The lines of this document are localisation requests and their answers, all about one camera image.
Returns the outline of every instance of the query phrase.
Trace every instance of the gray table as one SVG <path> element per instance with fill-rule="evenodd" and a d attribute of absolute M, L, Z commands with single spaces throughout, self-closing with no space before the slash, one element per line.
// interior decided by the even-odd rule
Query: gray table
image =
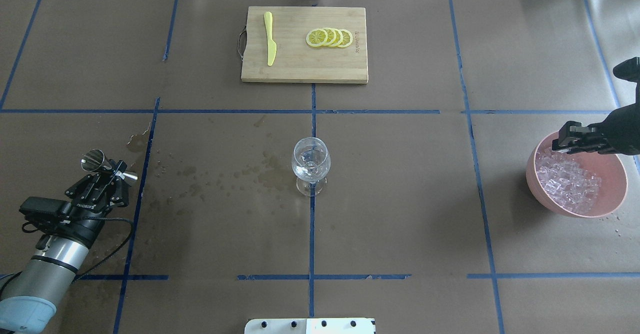
<path fill-rule="evenodd" d="M 366 85 L 242 83 L 248 6 L 362 6 Z M 637 333 L 640 176 L 607 218 L 524 178 L 567 120 L 633 102 L 640 0 L 0 0 L 0 273 L 91 148 L 142 174 L 135 241 L 71 287 L 46 333 L 243 332 L 367 316 L 379 333 Z M 313 132 L 329 185 L 295 189 Z M 126 236 L 106 225 L 85 261 Z"/>

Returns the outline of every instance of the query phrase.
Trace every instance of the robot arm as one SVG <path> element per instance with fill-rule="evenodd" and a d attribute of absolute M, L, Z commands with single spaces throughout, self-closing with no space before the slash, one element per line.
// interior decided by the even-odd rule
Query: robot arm
<path fill-rule="evenodd" d="M 553 141 L 553 150 L 567 154 L 640 154 L 640 57 L 616 65 L 613 75 L 636 83 L 635 104 L 615 109 L 602 122 L 587 126 L 567 121 L 558 132 L 558 139 Z"/>
<path fill-rule="evenodd" d="M 0 278 L 0 334 L 38 334 L 44 330 L 69 286 L 79 278 L 76 273 L 105 221 L 132 223 L 106 218 L 112 208 L 129 204 L 128 182 L 137 177 L 126 172 L 126 163 L 109 160 L 95 149 L 85 154 L 81 163 L 83 170 L 95 174 L 86 175 L 65 191 L 71 202 L 29 197 L 20 206 L 27 221 L 22 231 L 43 234 L 26 268 Z"/>

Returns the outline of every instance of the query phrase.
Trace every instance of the wooden cutting board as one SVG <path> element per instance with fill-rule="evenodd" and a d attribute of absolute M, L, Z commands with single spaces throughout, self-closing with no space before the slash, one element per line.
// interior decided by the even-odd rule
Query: wooden cutting board
<path fill-rule="evenodd" d="M 267 11 L 273 14 L 272 35 L 278 45 L 272 66 L 267 65 Z M 345 48 L 307 45 L 307 33 L 323 27 L 347 29 L 353 42 Z M 243 82 L 366 84 L 365 8 L 249 6 L 241 77 Z"/>

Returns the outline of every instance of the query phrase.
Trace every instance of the pink bowl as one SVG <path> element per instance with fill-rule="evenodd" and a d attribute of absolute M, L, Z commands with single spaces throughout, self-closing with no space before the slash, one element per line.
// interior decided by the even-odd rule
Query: pink bowl
<path fill-rule="evenodd" d="M 576 214 L 556 204 L 548 193 L 542 188 L 538 173 L 536 172 L 536 155 L 538 150 L 542 152 L 551 148 L 551 142 L 558 138 L 558 132 L 549 134 L 531 152 L 526 163 L 526 183 L 533 193 L 533 197 L 554 213 L 572 218 L 601 218 L 615 211 L 627 196 L 627 173 L 622 161 L 615 154 L 601 155 L 597 152 L 578 152 L 572 154 L 573 158 L 585 170 L 595 173 L 602 179 L 598 199 L 586 214 Z"/>

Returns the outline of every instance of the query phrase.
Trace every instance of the knife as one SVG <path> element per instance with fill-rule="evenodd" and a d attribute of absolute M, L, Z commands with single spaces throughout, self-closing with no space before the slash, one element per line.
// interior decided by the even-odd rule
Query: knife
<path fill-rule="evenodd" d="M 274 29 L 274 15 L 272 12 L 264 12 L 264 27 L 267 29 L 267 65 L 274 65 L 278 45 L 274 42 L 272 31 Z"/>

